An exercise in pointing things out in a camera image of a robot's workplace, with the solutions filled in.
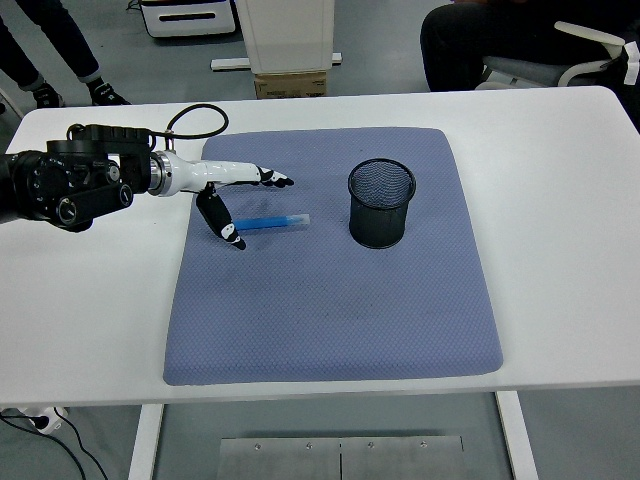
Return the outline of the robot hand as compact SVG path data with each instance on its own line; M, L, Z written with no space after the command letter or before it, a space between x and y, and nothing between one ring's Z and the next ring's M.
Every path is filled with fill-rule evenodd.
M218 187L249 184L284 188L294 181L276 170L253 163L200 160L189 162L171 152L158 153L162 165L162 182L158 196L172 196L178 192L196 194L196 206L210 230L227 244L246 248L226 205L217 192Z

